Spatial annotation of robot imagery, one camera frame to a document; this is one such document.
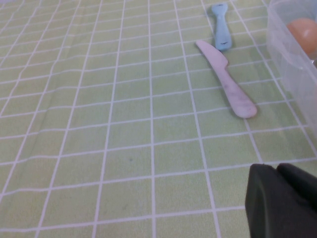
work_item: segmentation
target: black plastic object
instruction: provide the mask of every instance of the black plastic object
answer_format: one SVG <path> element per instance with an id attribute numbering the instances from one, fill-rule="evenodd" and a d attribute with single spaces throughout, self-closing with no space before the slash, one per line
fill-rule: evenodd
<path id="1" fill-rule="evenodd" d="M 317 238 L 317 178 L 291 164 L 250 167 L 251 238 Z"/>

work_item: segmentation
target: clear plastic container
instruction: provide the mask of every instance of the clear plastic container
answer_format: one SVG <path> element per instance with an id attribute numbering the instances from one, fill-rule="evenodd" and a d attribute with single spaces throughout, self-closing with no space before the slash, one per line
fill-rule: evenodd
<path id="1" fill-rule="evenodd" d="M 317 137 L 317 69 L 286 27 L 297 18 L 315 20 L 316 15 L 317 0 L 271 0 L 266 42 L 284 88 L 292 93 Z"/>

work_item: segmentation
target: toy knife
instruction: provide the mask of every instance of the toy knife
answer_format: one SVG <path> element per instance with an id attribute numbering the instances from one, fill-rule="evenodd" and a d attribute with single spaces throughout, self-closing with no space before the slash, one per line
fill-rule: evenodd
<path id="1" fill-rule="evenodd" d="M 228 60 L 215 47 L 205 41 L 197 41 L 196 45 L 203 52 L 216 72 L 234 113 L 241 118 L 251 118 L 257 114 L 257 108 L 250 98 L 235 83 L 226 70 Z"/>

